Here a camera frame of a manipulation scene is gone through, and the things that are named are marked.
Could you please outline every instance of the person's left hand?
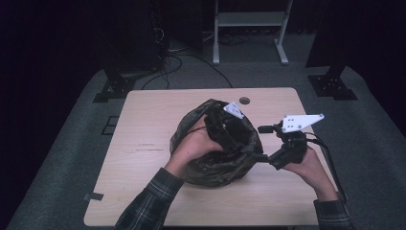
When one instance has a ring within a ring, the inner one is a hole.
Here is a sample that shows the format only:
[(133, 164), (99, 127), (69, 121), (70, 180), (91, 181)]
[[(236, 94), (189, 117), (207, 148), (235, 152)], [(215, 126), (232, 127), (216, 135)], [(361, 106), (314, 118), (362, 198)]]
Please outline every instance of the person's left hand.
[(180, 176), (184, 167), (192, 160), (197, 159), (211, 151), (223, 151), (223, 148), (210, 139), (205, 128), (206, 115), (202, 116), (189, 130), (189, 134), (183, 138), (182, 142), (173, 153), (165, 169)]

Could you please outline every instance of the white bracket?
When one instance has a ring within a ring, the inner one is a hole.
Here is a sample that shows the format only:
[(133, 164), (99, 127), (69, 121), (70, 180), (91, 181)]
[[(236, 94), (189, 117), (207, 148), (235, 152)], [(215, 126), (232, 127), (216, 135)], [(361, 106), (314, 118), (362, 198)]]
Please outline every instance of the white bracket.
[(282, 132), (293, 132), (304, 129), (311, 126), (321, 120), (325, 116), (323, 114), (318, 115), (285, 115), (283, 118)]
[(238, 117), (239, 119), (242, 119), (244, 117), (244, 114), (241, 113), (236, 102), (227, 104), (226, 106), (223, 107), (223, 109), (224, 111)]

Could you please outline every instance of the plaid shirt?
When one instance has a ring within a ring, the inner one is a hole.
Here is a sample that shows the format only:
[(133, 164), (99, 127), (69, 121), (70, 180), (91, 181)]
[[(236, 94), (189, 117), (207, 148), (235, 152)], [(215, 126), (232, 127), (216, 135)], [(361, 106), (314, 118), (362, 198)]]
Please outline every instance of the plaid shirt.
[[(158, 230), (164, 226), (169, 207), (184, 181), (160, 169), (147, 187), (128, 205), (115, 229)], [(314, 201), (322, 230), (355, 229), (341, 201)]]

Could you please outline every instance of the small round object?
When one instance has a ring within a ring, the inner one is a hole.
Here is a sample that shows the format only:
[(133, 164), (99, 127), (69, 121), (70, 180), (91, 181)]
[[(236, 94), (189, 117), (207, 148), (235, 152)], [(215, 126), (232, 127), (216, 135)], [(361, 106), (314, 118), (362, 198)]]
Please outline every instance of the small round object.
[(251, 100), (249, 98), (247, 98), (247, 97), (242, 97), (242, 98), (239, 99), (239, 102), (241, 104), (249, 104), (251, 102)]

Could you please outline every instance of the table surface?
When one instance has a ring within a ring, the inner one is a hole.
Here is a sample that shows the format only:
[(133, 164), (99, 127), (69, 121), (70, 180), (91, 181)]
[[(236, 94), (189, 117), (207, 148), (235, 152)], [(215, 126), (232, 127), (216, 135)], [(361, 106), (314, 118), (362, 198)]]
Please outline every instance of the table surface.
[[(240, 104), (241, 97), (250, 99)], [(208, 99), (237, 102), (255, 128), (284, 115), (305, 115), (293, 88), (234, 88), (131, 91), (105, 156), (84, 216), (88, 226), (112, 226), (125, 207), (169, 160), (169, 139), (182, 118)], [(313, 132), (311, 126), (304, 131)], [(277, 151), (275, 134), (260, 134), (264, 153)], [(326, 159), (316, 149), (328, 175)], [(243, 178), (221, 188), (185, 183), (171, 204), (166, 226), (317, 225), (314, 191), (299, 176), (256, 164)]]

